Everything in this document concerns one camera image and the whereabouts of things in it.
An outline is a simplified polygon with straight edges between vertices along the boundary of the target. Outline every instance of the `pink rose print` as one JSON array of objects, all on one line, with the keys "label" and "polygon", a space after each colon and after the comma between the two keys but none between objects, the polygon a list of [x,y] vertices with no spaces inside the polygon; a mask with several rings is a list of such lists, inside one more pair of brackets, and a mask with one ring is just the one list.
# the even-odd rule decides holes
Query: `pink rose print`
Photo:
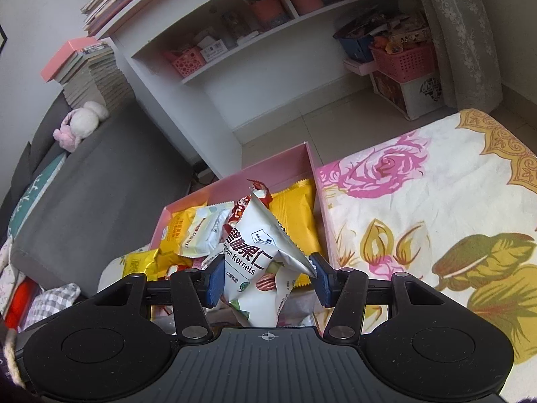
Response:
[{"label": "pink rose print", "polygon": [[320,169],[323,186],[337,185],[357,198],[393,194],[407,180],[424,175],[430,140],[417,133],[412,131],[326,165]]},{"label": "pink rose print", "polygon": [[370,264],[369,267],[370,272],[381,280],[391,280],[393,273],[406,271],[406,268],[391,256],[382,256],[378,262]]}]

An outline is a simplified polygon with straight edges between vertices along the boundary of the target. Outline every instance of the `pink book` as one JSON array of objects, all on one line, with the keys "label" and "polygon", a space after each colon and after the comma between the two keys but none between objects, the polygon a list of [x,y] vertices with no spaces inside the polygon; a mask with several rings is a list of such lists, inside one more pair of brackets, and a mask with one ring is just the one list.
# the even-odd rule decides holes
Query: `pink book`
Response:
[{"label": "pink book", "polygon": [[41,77],[45,82],[50,82],[56,75],[60,68],[63,66],[67,59],[69,59],[72,54],[77,50],[82,50],[82,48],[88,47],[90,45],[95,45],[98,43],[94,37],[81,37],[70,39],[62,48],[60,48],[54,56],[48,61],[45,67],[41,70]]}]

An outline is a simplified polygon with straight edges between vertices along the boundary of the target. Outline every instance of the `metal screw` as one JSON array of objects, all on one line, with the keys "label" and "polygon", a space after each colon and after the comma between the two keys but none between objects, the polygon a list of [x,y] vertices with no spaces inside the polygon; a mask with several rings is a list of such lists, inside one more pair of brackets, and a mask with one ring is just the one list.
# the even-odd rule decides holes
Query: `metal screw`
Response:
[{"label": "metal screw", "polygon": [[190,340],[201,339],[207,336],[208,333],[208,330],[200,325],[189,325],[189,327],[183,329],[183,336]]},{"label": "metal screw", "polygon": [[354,330],[348,325],[335,325],[328,331],[328,334],[337,340],[348,340],[354,336]]}]

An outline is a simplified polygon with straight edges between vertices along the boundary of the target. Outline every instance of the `plush toy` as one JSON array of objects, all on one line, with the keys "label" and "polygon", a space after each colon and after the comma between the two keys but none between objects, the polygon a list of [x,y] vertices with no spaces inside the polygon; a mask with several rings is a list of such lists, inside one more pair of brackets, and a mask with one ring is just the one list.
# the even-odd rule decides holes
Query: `plush toy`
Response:
[{"label": "plush toy", "polygon": [[71,132],[71,127],[69,127],[69,121],[71,121],[71,117],[74,113],[74,110],[69,112],[63,119],[60,128],[55,129],[52,133],[54,139],[60,143],[60,147],[64,150],[67,150],[69,153],[74,152],[75,148],[79,146],[81,141],[80,139],[77,140],[77,138]]},{"label": "plush toy", "polygon": [[87,101],[83,107],[72,110],[63,119],[60,128],[55,129],[52,136],[60,143],[60,147],[72,153],[82,139],[90,136],[99,122],[106,120],[110,113],[106,107],[96,101]]}]

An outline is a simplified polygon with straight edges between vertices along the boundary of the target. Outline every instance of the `snack bag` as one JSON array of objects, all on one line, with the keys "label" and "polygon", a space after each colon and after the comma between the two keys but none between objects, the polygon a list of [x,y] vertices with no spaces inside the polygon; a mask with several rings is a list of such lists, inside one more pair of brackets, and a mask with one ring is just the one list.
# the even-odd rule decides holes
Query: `snack bag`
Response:
[{"label": "snack bag", "polygon": [[173,214],[171,221],[162,232],[162,240],[160,241],[160,250],[162,253],[181,253],[181,244],[184,241],[189,227],[194,220],[196,211],[206,206],[207,202],[201,206],[189,207],[188,209]]},{"label": "snack bag", "polygon": [[253,327],[275,327],[300,273],[316,277],[312,263],[255,196],[224,242],[224,299]]},{"label": "snack bag", "polygon": [[157,277],[157,257],[159,249],[149,250],[148,252],[129,253],[125,256],[122,277],[132,273],[144,273],[148,281],[155,281]]},{"label": "snack bag", "polygon": [[224,223],[232,209],[232,201],[197,208],[179,254],[186,257],[210,254],[220,241]]},{"label": "snack bag", "polygon": [[191,268],[192,259],[172,252],[160,254],[158,248],[148,252],[129,253],[125,256],[122,277],[132,273],[144,273],[148,281],[155,281],[166,277],[171,266],[177,266],[178,270]]},{"label": "snack bag", "polygon": [[[252,186],[252,192],[255,194],[255,196],[261,200],[261,202],[266,206],[272,201],[272,196],[270,195],[270,191],[267,188],[267,185],[265,185],[262,181],[258,180],[251,180],[248,179],[249,182],[251,182]],[[231,214],[229,215],[229,219],[227,223],[224,225],[225,231],[229,234],[229,232],[232,231],[233,227],[235,227],[235,224],[237,224],[237,221],[241,219],[242,214],[244,213],[244,210],[246,208],[246,205],[250,201],[250,196],[244,196],[233,207],[233,210]]]},{"label": "snack bag", "polygon": [[187,268],[192,268],[192,259],[189,257],[179,256],[175,253],[163,253],[157,255],[155,258],[157,263],[157,278],[162,279],[164,277],[169,277],[171,270],[174,271],[183,271]]},{"label": "snack bag", "polygon": [[[315,202],[315,184],[313,179],[304,179],[272,195],[269,209],[293,242],[306,256],[321,253],[317,236],[313,204]],[[309,285],[310,280],[301,274],[295,287]]]}]

